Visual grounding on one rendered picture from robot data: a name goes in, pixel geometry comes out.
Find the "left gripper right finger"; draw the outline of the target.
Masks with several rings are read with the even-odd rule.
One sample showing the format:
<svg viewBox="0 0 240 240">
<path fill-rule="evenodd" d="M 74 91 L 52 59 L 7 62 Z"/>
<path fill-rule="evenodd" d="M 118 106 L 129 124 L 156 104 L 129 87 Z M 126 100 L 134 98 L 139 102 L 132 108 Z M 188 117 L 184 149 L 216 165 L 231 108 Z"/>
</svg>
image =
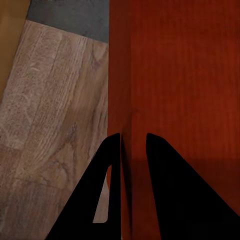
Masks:
<svg viewBox="0 0 240 240">
<path fill-rule="evenodd" d="M 146 155 L 161 240 L 240 240 L 240 217 L 158 135 L 146 135 Z"/>
</svg>

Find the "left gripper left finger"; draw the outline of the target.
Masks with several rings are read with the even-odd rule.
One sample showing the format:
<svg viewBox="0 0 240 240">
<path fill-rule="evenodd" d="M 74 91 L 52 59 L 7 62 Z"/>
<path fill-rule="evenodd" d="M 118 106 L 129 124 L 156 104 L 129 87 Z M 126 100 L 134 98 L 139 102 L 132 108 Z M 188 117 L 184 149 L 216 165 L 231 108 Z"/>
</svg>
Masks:
<svg viewBox="0 0 240 240">
<path fill-rule="evenodd" d="M 93 223 L 110 165 L 108 218 Z M 122 240 L 119 133 L 103 140 L 45 240 Z"/>
</svg>

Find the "storage box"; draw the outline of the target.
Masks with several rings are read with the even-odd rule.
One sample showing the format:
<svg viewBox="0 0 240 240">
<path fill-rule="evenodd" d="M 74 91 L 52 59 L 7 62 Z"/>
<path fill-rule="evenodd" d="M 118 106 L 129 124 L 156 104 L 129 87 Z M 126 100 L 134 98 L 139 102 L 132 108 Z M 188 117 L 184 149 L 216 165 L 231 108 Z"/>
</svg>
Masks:
<svg viewBox="0 0 240 240">
<path fill-rule="evenodd" d="M 240 217 L 240 0 L 109 0 L 107 137 L 116 133 L 122 240 L 162 240 L 148 133 Z"/>
</svg>

